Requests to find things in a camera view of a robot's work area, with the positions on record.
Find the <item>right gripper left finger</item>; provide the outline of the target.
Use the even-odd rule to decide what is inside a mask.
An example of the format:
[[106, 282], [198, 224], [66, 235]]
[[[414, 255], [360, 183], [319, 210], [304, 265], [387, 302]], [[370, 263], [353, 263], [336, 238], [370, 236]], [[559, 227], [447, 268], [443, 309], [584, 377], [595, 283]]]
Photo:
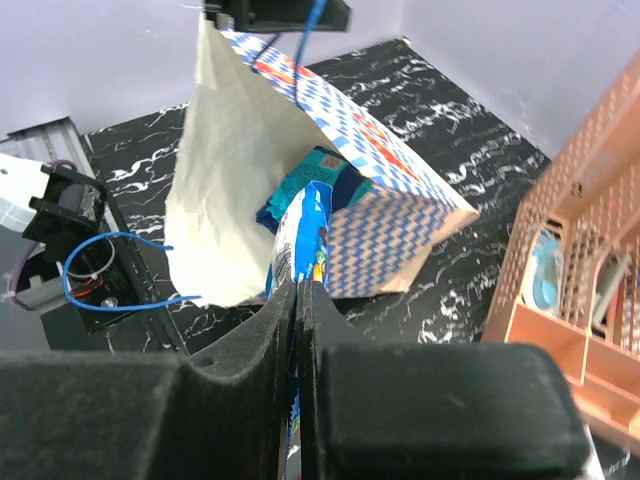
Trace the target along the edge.
[[275, 479], [296, 291], [187, 358], [5, 354], [5, 479]]

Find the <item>large blue snack bag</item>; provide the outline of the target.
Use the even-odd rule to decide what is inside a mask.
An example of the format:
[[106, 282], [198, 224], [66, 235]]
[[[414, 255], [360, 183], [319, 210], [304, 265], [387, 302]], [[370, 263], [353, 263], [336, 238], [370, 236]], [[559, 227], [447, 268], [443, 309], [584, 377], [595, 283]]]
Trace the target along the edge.
[[256, 213], [256, 222], [275, 234], [287, 208], [309, 183], [330, 188], [331, 207], [326, 207], [325, 210], [331, 213], [356, 204], [373, 186], [370, 179], [340, 154], [317, 146], [285, 175], [281, 184]]

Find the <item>blue checkered paper bag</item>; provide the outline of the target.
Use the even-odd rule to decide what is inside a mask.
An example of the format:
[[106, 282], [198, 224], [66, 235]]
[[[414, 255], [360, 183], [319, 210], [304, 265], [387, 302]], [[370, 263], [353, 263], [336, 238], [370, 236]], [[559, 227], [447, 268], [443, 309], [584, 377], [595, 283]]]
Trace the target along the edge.
[[406, 291], [477, 211], [298, 58], [201, 19], [196, 80], [165, 202], [181, 302], [264, 301], [286, 281], [333, 298]]

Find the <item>blue snack packet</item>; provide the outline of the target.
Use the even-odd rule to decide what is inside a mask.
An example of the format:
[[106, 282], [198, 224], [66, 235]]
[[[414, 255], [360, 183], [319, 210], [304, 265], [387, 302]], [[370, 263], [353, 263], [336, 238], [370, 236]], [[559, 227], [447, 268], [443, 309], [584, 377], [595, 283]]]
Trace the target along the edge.
[[[287, 208], [276, 232], [266, 278], [265, 294], [272, 297], [290, 282], [294, 286], [323, 285], [328, 258], [327, 233], [331, 212], [331, 190], [328, 186], [309, 183]], [[289, 477], [289, 451], [295, 433], [299, 434], [301, 470], [304, 479], [317, 479], [317, 356], [314, 326], [305, 315], [311, 311], [310, 301], [301, 294], [296, 307], [292, 336], [286, 361], [290, 403], [287, 411], [282, 473]]]

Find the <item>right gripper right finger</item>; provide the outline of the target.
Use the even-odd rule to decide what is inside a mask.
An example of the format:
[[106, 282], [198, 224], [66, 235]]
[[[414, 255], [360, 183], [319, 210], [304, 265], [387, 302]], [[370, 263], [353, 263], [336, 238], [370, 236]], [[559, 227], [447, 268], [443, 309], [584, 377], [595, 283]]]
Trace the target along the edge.
[[590, 443], [552, 357], [528, 344], [378, 343], [318, 282], [297, 288], [306, 479], [573, 479]]

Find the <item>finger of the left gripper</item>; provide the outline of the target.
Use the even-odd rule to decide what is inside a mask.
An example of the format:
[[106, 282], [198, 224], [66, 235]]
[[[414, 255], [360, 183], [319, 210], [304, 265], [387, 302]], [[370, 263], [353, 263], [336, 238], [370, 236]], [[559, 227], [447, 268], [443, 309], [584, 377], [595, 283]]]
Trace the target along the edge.
[[342, 0], [204, 0], [202, 10], [217, 28], [226, 16], [235, 31], [247, 33], [294, 33], [306, 27], [345, 32], [351, 17]]

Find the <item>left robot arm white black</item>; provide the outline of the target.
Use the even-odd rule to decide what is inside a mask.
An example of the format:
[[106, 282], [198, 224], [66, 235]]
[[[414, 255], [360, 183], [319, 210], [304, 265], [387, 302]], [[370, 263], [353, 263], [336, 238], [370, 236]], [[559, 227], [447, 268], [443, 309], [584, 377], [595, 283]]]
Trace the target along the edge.
[[[167, 199], [165, 240], [173, 270], [195, 284], [193, 302], [234, 306], [250, 273], [248, 237], [237, 207], [267, 176], [267, 155], [290, 149], [299, 134], [275, 134], [275, 117], [260, 117], [254, 102], [242, 102], [223, 89], [225, 55], [215, 52], [222, 33], [217, 9], [207, 7], [199, 29], [198, 80], [185, 117], [172, 191]], [[285, 281], [322, 280], [320, 236], [331, 212], [331, 188], [305, 182], [294, 194], [294, 215], [278, 225], [270, 264], [258, 271], [258, 290], [271, 295]], [[62, 266], [65, 298], [87, 309], [88, 297], [114, 286], [111, 271], [115, 234], [100, 225], [107, 203], [105, 187], [66, 161], [50, 164], [3, 155], [1, 223], [44, 245]]]

